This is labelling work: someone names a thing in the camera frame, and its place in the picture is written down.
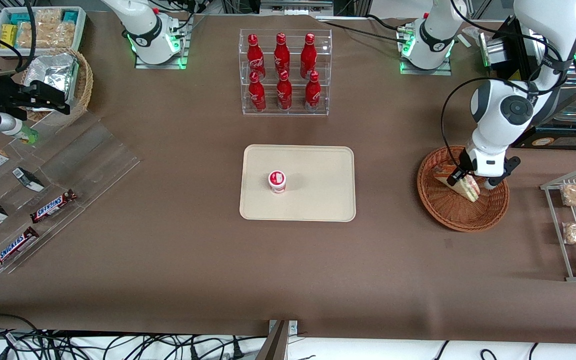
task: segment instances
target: brown table surface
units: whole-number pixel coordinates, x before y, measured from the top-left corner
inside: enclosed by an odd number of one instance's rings
[[[344,24],[392,35],[375,22]],[[418,166],[442,146],[446,96],[483,72],[477,47],[455,46],[450,77],[400,75],[391,41],[333,27],[329,116],[246,117],[240,28],[329,25],[209,16],[192,33],[186,70],[135,70],[119,19],[89,14],[89,108],[142,162],[22,267],[0,274],[0,312],[41,329],[262,335],[269,319],[298,319],[313,337],[576,343],[576,283],[564,281],[538,188],[576,170],[575,151],[510,150],[522,159],[508,179],[510,208],[486,232],[448,230],[418,199]],[[475,86],[448,107],[453,143],[474,128]],[[354,220],[243,219],[250,144],[351,148]]]

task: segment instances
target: round wicker basket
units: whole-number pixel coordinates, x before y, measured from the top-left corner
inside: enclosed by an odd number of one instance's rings
[[[86,58],[78,51],[71,48],[55,48],[50,51],[49,55],[59,55],[63,53],[68,53],[77,58],[79,63],[79,69],[77,72],[77,84],[75,85],[75,104],[70,108],[70,114],[59,114],[59,116],[51,116],[50,121],[45,121],[46,125],[52,126],[66,126],[73,123],[75,120],[82,116],[90,102],[90,96],[92,95],[92,69],[86,61]],[[22,74],[22,82],[26,79],[28,70],[24,71]],[[28,119],[38,122],[50,114],[50,111],[30,111],[26,110],[28,114]]]
[[[464,146],[450,147],[455,158],[459,158],[462,150]],[[510,200],[506,181],[488,190],[483,186],[484,178],[477,177],[481,193],[477,201],[471,202],[434,178],[434,168],[448,163],[452,163],[448,150],[438,148],[423,159],[416,174],[419,198],[430,215],[444,226],[465,233],[488,230],[499,223],[508,210]]]

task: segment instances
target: snickers bar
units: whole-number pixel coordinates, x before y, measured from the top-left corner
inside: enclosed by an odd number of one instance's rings
[[[9,260],[16,257],[16,253],[20,253],[27,246],[29,246],[33,241],[35,241],[39,235],[32,227],[26,228],[23,234],[19,236],[16,240],[9,244],[2,252],[0,252],[0,267]]]
[[[30,219],[32,219],[32,223],[33,224],[39,223],[43,219],[57,212],[59,209],[61,209],[74,199],[77,199],[77,194],[75,194],[72,189],[69,189],[63,194],[60,194],[58,198],[54,199],[53,201],[50,201],[48,205],[30,214]]]

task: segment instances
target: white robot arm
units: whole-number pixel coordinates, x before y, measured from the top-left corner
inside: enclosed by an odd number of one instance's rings
[[[553,113],[558,85],[576,50],[576,0],[549,0],[547,4],[541,0],[515,0],[514,13],[519,22],[544,36],[562,61],[549,50],[537,79],[530,83],[512,81],[512,86],[502,80],[487,80],[474,92],[470,112],[477,129],[466,144],[464,152],[468,156],[459,157],[460,167],[492,178],[492,187],[509,173],[505,168],[508,146],[533,119],[542,120]]]
[[[455,0],[460,13],[466,14],[464,0]],[[425,70],[438,68],[450,54],[454,37],[462,23],[450,0],[434,0],[427,18],[414,21],[414,35],[402,55],[416,67]]]
[[[147,64],[161,64],[181,50],[179,20],[156,13],[148,0],[101,0],[121,20],[137,56]]]

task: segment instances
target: coca-cola bottle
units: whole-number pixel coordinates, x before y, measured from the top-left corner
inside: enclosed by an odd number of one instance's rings
[[[281,74],[285,70],[290,75],[290,50],[286,46],[286,34],[283,32],[277,34],[277,46],[274,48],[274,68],[277,70],[277,74]]]
[[[250,73],[248,92],[250,93],[253,110],[258,113],[264,111],[264,109],[266,109],[266,94],[264,92],[264,85],[259,82],[259,75],[256,72]]]
[[[304,107],[306,111],[313,113],[317,111],[320,104],[320,93],[322,92],[322,85],[320,85],[320,73],[312,71],[310,73],[310,81],[306,84],[306,100]]]
[[[266,77],[266,68],[264,67],[264,52],[259,47],[257,35],[248,35],[248,64],[251,73],[257,73],[259,80]]]
[[[317,64],[317,49],[315,48],[315,35],[310,32],[306,34],[306,44],[301,50],[301,69],[299,71],[303,79],[308,79],[311,71]]]
[[[277,83],[277,107],[281,110],[288,110],[293,105],[293,84],[288,80],[288,71],[282,70],[279,73]]]

